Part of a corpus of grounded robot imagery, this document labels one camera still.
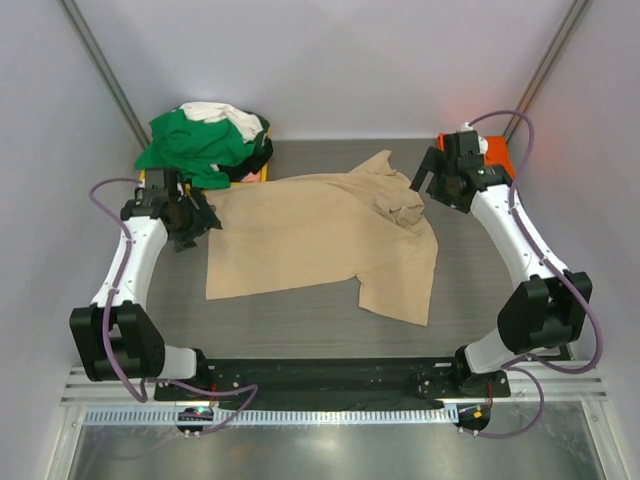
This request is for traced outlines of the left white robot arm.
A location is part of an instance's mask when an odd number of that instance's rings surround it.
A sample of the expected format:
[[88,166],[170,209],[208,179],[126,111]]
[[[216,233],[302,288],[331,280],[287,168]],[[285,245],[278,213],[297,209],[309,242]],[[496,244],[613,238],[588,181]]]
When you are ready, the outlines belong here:
[[205,198],[175,168],[148,168],[120,212],[114,258],[90,304],[72,311],[69,325],[87,377],[94,381],[177,380],[188,398],[204,398],[212,376],[202,354],[165,343],[146,312],[154,268],[166,244],[178,251],[222,223]]

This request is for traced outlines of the beige t shirt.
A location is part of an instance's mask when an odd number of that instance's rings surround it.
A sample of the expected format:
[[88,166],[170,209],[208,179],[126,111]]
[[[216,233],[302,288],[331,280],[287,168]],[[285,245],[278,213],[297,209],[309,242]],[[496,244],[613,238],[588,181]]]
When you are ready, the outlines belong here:
[[209,300],[355,278],[364,310],[428,322],[438,243],[424,202],[382,150],[347,173],[209,191]]

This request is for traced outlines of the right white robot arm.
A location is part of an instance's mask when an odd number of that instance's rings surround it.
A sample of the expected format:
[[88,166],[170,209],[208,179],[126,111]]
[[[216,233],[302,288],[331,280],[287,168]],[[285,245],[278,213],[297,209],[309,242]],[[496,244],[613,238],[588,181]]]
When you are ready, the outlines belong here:
[[571,271],[548,248],[524,211],[509,170],[488,160],[475,130],[440,135],[426,150],[411,188],[424,188],[431,199],[473,215],[514,287],[496,328],[456,351],[450,380],[458,393],[480,395],[505,364],[580,337],[592,293],[589,276]]

